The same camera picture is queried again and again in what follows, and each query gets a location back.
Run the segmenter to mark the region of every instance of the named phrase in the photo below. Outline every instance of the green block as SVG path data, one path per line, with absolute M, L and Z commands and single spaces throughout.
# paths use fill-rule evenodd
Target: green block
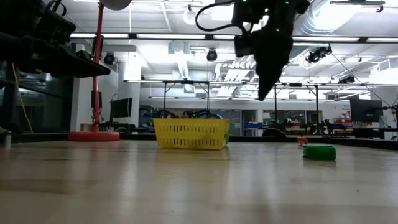
M 303 157 L 316 160 L 336 160 L 336 149 L 333 146 L 306 146 Z

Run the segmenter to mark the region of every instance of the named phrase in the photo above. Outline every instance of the plastic basket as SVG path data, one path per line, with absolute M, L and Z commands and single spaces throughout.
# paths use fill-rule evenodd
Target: plastic basket
M 222 149 L 229 131 L 228 119 L 154 119 L 161 148 Z

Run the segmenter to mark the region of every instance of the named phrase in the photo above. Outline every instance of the green object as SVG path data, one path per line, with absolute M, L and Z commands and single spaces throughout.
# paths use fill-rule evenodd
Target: green object
M 228 136 L 226 137 L 226 143 L 225 143 L 225 145 L 227 145 L 228 144 L 228 141 L 229 141 L 229 137 L 231 136 L 231 133 L 232 133 L 232 129 L 234 128 L 234 124 L 233 123 L 230 123 L 229 124 L 229 130 L 228 130 Z
M 336 149 L 333 146 L 304 146 L 303 157 L 316 160 L 336 160 Z

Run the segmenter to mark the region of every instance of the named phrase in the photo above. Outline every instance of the ceiling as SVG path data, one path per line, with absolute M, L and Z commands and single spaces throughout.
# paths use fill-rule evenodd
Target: ceiling
M 171 2 L 136 3 L 134 1 L 122 11 L 105 9 L 103 32 L 132 32 L 132 33 L 203 33 L 196 25 L 190 25 L 194 14 L 184 15 L 187 4 L 172 4 Z M 193 6 L 197 11 L 211 0 L 202 1 L 201 6 Z M 395 0 L 387 0 L 381 13 L 376 13 L 379 6 L 361 7 L 354 16 L 330 35 L 341 36 L 392 36 L 398 37 L 398 4 Z M 74 22 L 77 32 L 96 32 L 98 5 L 95 2 L 63 2 L 68 12 L 66 19 Z M 200 16 L 200 24 L 205 27 L 217 27 L 230 23 L 231 12 L 227 8 L 210 9 Z M 229 28 L 218 31 L 219 34 L 239 34 L 240 30 Z M 143 59 L 143 75 L 170 74 L 178 70 L 175 57 L 169 55 L 168 46 L 172 40 L 106 40 L 107 45 L 135 45 Z M 215 62 L 206 61 L 206 53 L 190 54 L 187 57 L 189 70 L 216 72 L 219 63 L 234 61 L 234 46 L 232 41 L 186 41 L 187 44 L 207 49 L 216 49 L 219 57 Z M 306 68 L 303 59 L 305 53 L 314 49 L 294 47 L 289 66 L 284 69 L 282 79 L 295 82 L 329 82 L 330 77 L 344 72 L 346 68 L 355 68 L 357 77 L 369 76 L 369 68 L 377 62 L 398 55 L 398 44 L 331 44 L 334 55 L 327 56 L 316 65 Z M 126 58 L 127 52 L 116 52 L 119 58 Z

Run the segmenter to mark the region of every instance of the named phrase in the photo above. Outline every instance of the yellow cord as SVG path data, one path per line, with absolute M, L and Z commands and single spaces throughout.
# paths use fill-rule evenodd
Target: yellow cord
M 18 88 L 18 92 L 19 92 L 18 78 L 17 78 L 17 73 L 15 72 L 14 63 L 12 64 L 12 71 L 14 72 L 15 84 L 16 84 L 16 86 L 17 86 L 17 88 Z M 21 100 L 22 109 L 24 110 L 25 118 L 26 118 L 27 124 L 29 125 L 30 132 L 33 134 L 33 129 L 32 129 L 32 126 L 30 125 L 29 118 L 27 117 L 26 110 L 25 110 L 25 106 L 24 106 L 24 101 L 22 100 L 22 95 L 21 95 L 21 93 L 19 93 L 19 99 Z

